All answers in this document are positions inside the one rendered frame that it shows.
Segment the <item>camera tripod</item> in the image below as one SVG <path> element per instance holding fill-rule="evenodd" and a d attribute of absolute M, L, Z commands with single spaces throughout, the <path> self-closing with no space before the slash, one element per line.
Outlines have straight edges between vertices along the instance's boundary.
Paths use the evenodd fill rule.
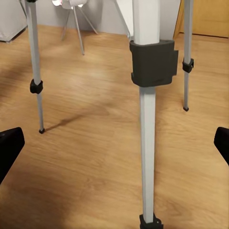
<path fill-rule="evenodd" d="M 172 83 L 177 75 L 178 51 L 173 40 L 161 40 L 160 0 L 113 0 L 130 41 L 133 59 L 131 80 L 139 87 L 141 165 L 143 214 L 140 229 L 164 229 L 154 214 L 154 150 L 156 86 Z M 44 132 L 42 112 L 43 81 L 40 74 L 36 0 L 25 0 L 31 47 L 33 76 L 30 92 L 37 94 L 40 122 L 39 133 Z M 188 111 L 189 73 L 194 67 L 191 58 L 193 0 L 184 0 L 184 110 Z"/>

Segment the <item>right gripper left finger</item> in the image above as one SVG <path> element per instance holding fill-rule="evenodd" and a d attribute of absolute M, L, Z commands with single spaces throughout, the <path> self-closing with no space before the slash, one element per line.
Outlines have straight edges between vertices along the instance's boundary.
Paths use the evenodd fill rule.
<path fill-rule="evenodd" d="M 0 184 L 25 145 L 20 127 L 0 132 Z"/>

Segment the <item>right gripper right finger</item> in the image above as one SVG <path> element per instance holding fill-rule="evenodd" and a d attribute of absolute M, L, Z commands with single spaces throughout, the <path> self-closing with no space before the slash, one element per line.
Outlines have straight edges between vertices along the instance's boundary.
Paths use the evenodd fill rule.
<path fill-rule="evenodd" d="M 218 127 L 214 144 L 229 165 L 229 129 L 224 127 Z"/>

